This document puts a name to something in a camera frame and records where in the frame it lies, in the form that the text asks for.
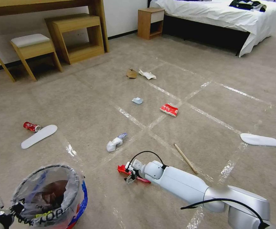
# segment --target crushed soda can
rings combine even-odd
[[[41,126],[40,125],[37,125],[37,124],[33,124],[33,123],[30,123],[30,122],[25,122],[24,123],[24,128],[28,129],[28,130],[31,130],[33,132],[38,132],[41,130]]]

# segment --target robotic arm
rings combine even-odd
[[[199,177],[158,161],[145,165],[135,159],[125,168],[132,171],[127,183],[136,177],[147,179],[190,204],[181,209],[194,208],[198,203],[212,212],[224,212],[229,206],[228,224],[233,229],[276,228],[269,222],[269,202],[252,192],[234,186],[211,188]]]

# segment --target drawer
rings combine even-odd
[[[164,16],[164,10],[152,13],[151,14],[151,23],[162,21],[163,16]]]

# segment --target baseboard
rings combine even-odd
[[[121,33],[121,34],[118,34],[118,35],[115,35],[115,36],[111,36],[111,37],[108,37],[109,40],[111,39],[115,39],[115,38],[119,38],[119,37],[122,37],[122,36],[126,36],[126,35],[129,35],[129,34],[132,34],[132,33],[136,33],[138,30],[133,30],[133,31],[130,31],[130,32],[126,32],[126,33]],[[21,64],[21,61],[20,60],[17,60],[17,61],[14,61],[14,62],[11,62],[11,63],[7,63],[5,64],[5,66],[7,68],[9,67],[14,67],[14,66],[17,66],[17,65],[20,65]]]
[[[132,33],[136,33],[136,32],[138,32],[138,30],[133,30],[133,31],[126,32],[126,33],[121,33],[121,34],[118,34],[118,35],[115,35],[115,36],[108,37],[108,39],[111,40],[111,39],[115,39],[115,38],[118,38],[118,37],[123,37],[123,36],[129,35],[129,34],[132,34]]]
[[[17,65],[20,65],[20,64],[21,64],[21,61],[20,61],[20,60],[16,60],[16,61],[14,61],[14,62],[5,64],[5,66],[6,66],[7,68],[9,68],[9,67],[17,66]]]

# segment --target trash bin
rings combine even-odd
[[[13,204],[22,199],[18,221],[46,229],[71,229],[88,201],[83,176],[68,165],[48,165],[29,175],[15,191]]]

